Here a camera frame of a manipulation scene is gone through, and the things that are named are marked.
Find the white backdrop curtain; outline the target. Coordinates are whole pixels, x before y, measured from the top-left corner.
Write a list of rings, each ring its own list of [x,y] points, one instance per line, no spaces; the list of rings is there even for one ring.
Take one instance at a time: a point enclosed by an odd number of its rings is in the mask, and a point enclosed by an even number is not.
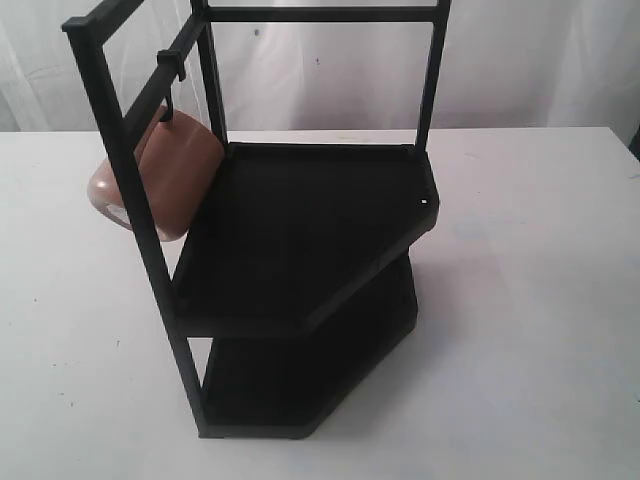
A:
[[[62,24],[89,1],[1,5],[1,127],[93,130]],[[431,27],[425,23],[217,24],[231,130],[413,129]],[[456,1],[436,128],[639,125],[635,1]]]

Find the black two-tier shelf rack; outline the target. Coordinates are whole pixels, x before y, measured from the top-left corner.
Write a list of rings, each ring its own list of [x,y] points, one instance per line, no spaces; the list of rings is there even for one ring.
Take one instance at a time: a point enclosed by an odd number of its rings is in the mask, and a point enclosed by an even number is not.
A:
[[[188,231],[159,240],[134,149],[164,105],[156,65],[123,111],[104,54],[137,9],[104,1],[67,34],[104,147],[95,202],[134,233],[202,438],[302,439],[415,327],[410,246],[431,230],[439,196],[426,150],[451,5],[212,6],[195,1],[167,48],[186,78],[174,110],[223,144]],[[429,23],[419,122],[410,144],[228,139],[216,23]]]

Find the brown mug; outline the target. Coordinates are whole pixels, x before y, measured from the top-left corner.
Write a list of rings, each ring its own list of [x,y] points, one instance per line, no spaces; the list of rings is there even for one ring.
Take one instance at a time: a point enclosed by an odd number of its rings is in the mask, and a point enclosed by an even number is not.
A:
[[[156,232],[175,241],[189,229],[224,158],[220,140],[179,110],[160,106],[134,149]]]

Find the black hook on rail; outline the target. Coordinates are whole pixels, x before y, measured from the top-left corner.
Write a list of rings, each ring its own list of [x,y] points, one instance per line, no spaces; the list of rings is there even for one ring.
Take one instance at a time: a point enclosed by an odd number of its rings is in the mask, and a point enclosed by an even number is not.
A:
[[[172,84],[175,80],[182,82],[186,78],[184,58],[179,49],[169,48],[157,53],[157,63],[168,78],[164,91],[164,110],[160,116],[162,123],[168,123],[174,116]]]

